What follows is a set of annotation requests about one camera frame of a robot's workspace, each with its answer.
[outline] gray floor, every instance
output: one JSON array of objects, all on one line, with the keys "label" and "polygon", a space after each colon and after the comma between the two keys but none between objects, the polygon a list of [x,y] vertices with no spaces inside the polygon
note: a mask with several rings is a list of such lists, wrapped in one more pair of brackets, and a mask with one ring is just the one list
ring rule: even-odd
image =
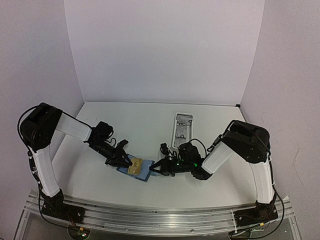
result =
[{"label": "gray floor", "polygon": [[[264,232],[255,232],[252,237],[264,236],[272,231],[279,222],[271,223]],[[30,214],[23,240],[71,240],[67,230],[45,222],[39,215]],[[207,236],[186,236],[186,237],[151,237],[110,233],[101,230],[92,230],[88,240],[228,240],[227,233]],[[264,240],[293,240],[291,226],[285,219],[281,227]]]}]

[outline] white wall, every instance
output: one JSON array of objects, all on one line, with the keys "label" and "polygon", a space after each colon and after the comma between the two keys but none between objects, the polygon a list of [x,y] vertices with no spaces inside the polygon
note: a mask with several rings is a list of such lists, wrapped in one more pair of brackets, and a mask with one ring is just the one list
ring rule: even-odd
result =
[{"label": "white wall", "polygon": [[239,104],[264,0],[65,0],[85,101]]},{"label": "white wall", "polygon": [[320,1],[266,0],[241,102],[270,131],[275,180],[302,237],[320,237]]},{"label": "white wall", "polygon": [[[0,4],[0,237],[13,239],[31,187],[19,116],[47,102],[76,114],[83,103],[63,0],[3,0]],[[52,141],[57,149],[61,135]]]}]

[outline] blue pad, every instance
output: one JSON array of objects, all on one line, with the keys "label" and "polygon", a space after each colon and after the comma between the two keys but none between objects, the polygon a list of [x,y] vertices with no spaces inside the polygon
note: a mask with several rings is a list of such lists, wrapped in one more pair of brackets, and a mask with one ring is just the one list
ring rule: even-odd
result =
[{"label": "blue pad", "polygon": [[[132,155],[129,155],[128,154],[128,157],[129,159],[134,159],[136,158],[135,156],[132,156]],[[143,159],[142,160],[142,165],[141,165],[141,171],[140,171],[140,174],[138,175],[131,175],[131,174],[128,174],[128,168],[127,167],[118,167],[116,170],[123,173],[123,174],[126,174],[132,178],[135,178],[135,179],[138,179],[138,180],[141,180],[141,181],[144,181],[144,182],[147,182],[149,177],[150,177],[150,173],[151,171],[149,170],[149,167],[151,165],[153,165],[155,163],[155,161],[153,160],[145,160]]]}]

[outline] white table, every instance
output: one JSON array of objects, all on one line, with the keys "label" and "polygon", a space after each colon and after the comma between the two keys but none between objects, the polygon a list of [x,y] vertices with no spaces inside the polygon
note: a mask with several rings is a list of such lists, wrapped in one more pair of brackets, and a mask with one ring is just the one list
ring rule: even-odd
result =
[{"label": "white table", "polygon": [[[160,144],[171,145],[176,113],[193,114],[193,137],[206,147],[231,120],[244,120],[233,106],[127,102],[86,102],[77,118],[93,127],[100,121],[110,124],[117,140],[129,141],[128,154],[158,161],[162,158]],[[192,144],[203,156],[203,147]],[[105,160],[87,144],[66,136],[52,162],[63,193],[103,203],[165,209],[218,208],[256,201],[250,166],[237,155],[207,181],[186,172],[175,177],[150,176],[143,182],[105,165]]]}]

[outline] metal frame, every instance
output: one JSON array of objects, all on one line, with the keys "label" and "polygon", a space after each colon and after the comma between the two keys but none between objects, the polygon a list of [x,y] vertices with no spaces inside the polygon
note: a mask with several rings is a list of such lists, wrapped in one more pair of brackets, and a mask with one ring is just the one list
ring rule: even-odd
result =
[{"label": "metal frame", "polygon": [[[65,196],[64,199],[66,204],[85,209],[83,223],[78,226],[118,234],[167,237],[212,235],[234,231],[236,226],[233,212],[255,206],[254,204],[246,204],[221,208],[164,209],[102,203],[70,196]],[[283,201],[284,218],[288,218],[290,221],[294,240],[300,240],[301,235],[291,202],[287,197]],[[281,202],[276,201],[275,206],[279,215],[277,221],[279,221],[282,217]],[[38,194],[33,190],[24,206],[15,240],[22,239],[30,213],[39,215]],[[55,222],[67,223],[48,216],[46,218],[55,220]]]}]

